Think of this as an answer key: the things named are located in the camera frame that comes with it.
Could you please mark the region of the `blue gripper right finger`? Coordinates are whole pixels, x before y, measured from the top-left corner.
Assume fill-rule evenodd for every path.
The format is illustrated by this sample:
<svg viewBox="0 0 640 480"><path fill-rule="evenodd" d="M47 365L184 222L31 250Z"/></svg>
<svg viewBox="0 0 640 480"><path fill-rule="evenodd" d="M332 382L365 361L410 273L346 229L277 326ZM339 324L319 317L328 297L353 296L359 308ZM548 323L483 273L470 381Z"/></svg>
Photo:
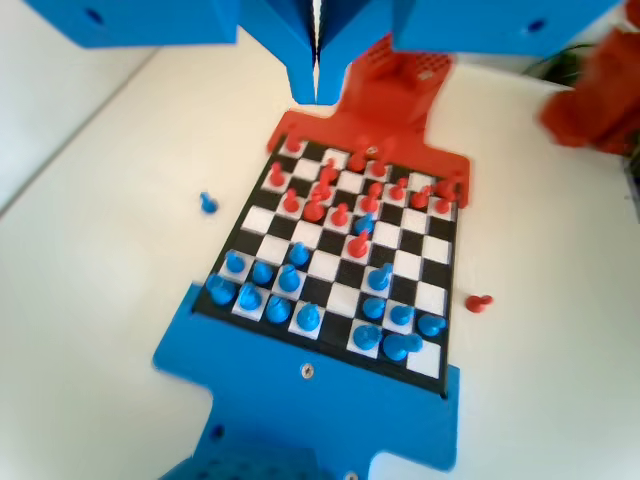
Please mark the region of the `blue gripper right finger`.
<svg viewBox="0 0 640 480"><path fill-rule="evenodd" d="M324 1L318 102L334 104L347 66L385 35L401 52L544 57L608 13L615 1Z"/></svg>

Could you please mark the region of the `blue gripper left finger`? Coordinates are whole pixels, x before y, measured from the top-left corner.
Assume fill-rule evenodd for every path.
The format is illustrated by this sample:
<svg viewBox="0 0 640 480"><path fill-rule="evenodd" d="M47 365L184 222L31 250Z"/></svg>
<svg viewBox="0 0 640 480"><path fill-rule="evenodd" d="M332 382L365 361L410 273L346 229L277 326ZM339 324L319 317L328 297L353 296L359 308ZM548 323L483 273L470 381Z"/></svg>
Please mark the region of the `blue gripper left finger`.
<svg viewBox="0 0 640 480"><path fill-rule="evenodd" d="M291 94L316 102L311 1L31 0L83 48L234 44L244 29L285 66Z"/></svg>

